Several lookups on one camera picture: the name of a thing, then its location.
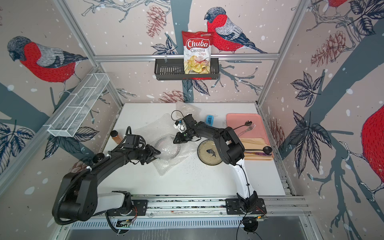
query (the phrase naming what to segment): gray floor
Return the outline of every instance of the gray floor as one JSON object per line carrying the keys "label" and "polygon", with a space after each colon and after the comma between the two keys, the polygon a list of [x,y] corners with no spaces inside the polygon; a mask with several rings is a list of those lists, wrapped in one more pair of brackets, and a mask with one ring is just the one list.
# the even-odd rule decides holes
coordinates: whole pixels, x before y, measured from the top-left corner
{"label": "gray floor", "polygon": [[[160,230],[132,230],[124,236],[118,236],[124,240],[235,240],[237,228],[184,228],[184,229],[160,229]],[[260,222],[257,233],[261,240],[306,240],[299,217],[270,217]],[[67,240],[106,240],[116,237],[116,234],[108,230],[72,230]],[[240,228],[238,240],[260,240],[256,234],[248,234]]]}

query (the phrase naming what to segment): wall-mounted basket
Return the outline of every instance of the wall-mounted basket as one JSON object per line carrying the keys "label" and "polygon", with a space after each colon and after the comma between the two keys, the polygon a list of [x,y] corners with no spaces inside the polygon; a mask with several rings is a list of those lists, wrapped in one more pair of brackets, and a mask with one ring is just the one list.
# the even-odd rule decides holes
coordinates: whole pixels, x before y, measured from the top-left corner
{"label": "wall-mounted basket", "polygon": [[73,137],[88,115],[92,106],[109,82],[105,73],[93,73],[87,76],[84,86],[74,95],[61,114],[49,127],[48,132],[55,137]]}
{"label": "wall-mounted basket", "polygon": [[185,74],[183,58],[156,59],[155,75],[157,80],[216,80],[219,77],[218,58],[211,58],[208,74]]}

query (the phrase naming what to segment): bird head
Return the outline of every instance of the bird head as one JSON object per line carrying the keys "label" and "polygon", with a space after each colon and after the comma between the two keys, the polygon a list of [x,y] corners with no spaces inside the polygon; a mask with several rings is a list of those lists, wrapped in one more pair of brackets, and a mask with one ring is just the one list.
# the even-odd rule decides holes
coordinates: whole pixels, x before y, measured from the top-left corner
{"label": "bird head", "polygon": [[20,61],[26,61],[26,57],[24,55],[24,47],[28,43],[31,43],[31,40],[23,36],[14,37],[8,42],[7,48],[9,56],[13,61],[17,59],[20,59]]}
{"label": "bird head", "polygon": [[214,21],[214,19],[219,16],[219,15],[225,15],[226,12],[224,10],[224,8],[222,7],[213,7],[213,8],[210,8],[208,11],[207,11],[207,14],[205,15],[204,17],[204,20],[207,20],[209,23],[212,23]]}

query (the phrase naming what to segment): brown bottle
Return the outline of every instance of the brown bottle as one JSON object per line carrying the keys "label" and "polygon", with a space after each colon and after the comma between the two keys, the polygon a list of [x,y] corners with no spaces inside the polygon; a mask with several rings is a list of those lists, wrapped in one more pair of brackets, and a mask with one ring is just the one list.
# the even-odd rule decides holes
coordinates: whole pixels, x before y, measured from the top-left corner
{"label": "brown bottle", "polygon": [[110,135],[111,135],[113,141],[115,141],[115,143],[117,143],[117,144],[121,143],[122,139],[116,130],[111,131]]}

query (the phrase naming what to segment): chip bag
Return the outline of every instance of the chip bag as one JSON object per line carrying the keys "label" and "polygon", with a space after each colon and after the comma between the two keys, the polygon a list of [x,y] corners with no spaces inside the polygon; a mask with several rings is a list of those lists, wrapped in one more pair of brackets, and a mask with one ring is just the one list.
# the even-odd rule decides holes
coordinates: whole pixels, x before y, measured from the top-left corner
{"label": "chip bag", "polygon": [[185,74],[210,73],[213,33],[182,32]]}

